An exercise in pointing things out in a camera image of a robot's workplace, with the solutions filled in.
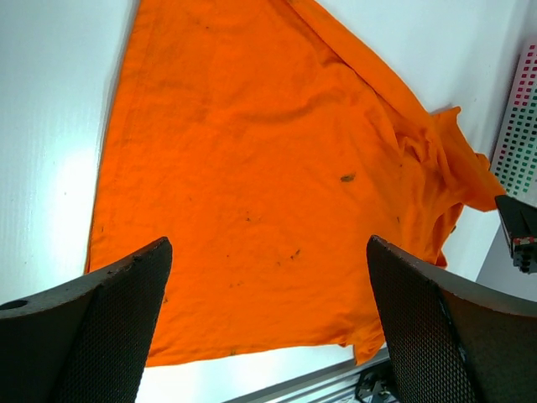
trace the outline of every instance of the perforated plate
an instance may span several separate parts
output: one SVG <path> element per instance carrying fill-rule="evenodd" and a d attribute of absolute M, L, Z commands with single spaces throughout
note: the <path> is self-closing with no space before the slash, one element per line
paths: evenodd
<path fill-rule="evenodd" d="M 537 37 L 520 54 L 491 170 L 510 196 L 537 206 Z"/>

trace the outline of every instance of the orange cloth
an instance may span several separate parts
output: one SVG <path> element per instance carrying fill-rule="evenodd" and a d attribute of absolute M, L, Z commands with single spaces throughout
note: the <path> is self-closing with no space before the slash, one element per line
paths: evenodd
<path fill-rule="evenodd" d="M 312 0 L 143 0 L 107 132 L 89 270 L 166 235 L 148 365 L 383 343 L 376 233 L 445 264 L 503 193 L 456 126 Z"/>

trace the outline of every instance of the cloth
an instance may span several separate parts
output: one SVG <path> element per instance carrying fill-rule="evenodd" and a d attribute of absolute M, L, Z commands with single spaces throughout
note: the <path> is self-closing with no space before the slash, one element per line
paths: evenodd
<path fill-rule="evenodd" d="M 376 233 L 433 264 L 502 187 L 312 0 L 143 0 L 107 130 L 88 269 L 160 236 L 173 268 L 148 365 L 383 344 Z"/>

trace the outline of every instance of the white table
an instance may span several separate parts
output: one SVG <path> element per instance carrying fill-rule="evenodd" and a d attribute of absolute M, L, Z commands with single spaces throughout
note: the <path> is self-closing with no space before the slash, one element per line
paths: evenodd
<path fill-rule="evenodd" d="M 489 154 L 529 1 L 320 0 L 434 111 Z M 131 0 L 0 1 L 0 303 L 81 275 L 96 167 Z M 449 270 L 474 279 L 498 227 L 466 209 L 446 245 Z M 231 399 L 352 357 L 291 348 L 147 369 L 138 401 Z"/>

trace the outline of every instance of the dark stain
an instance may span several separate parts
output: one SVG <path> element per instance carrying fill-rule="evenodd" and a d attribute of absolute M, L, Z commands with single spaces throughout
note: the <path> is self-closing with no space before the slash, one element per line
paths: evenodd
<path fill-rule="evenodd" d="M 349 175 L 342 176 L 341 178 L 339 178 L 339 180 L 341 182 L 352 182 L 352 181 L 354 181 L 355 176 L 356 176 L 356 174 L 354 172 L 352 172 Z"/>

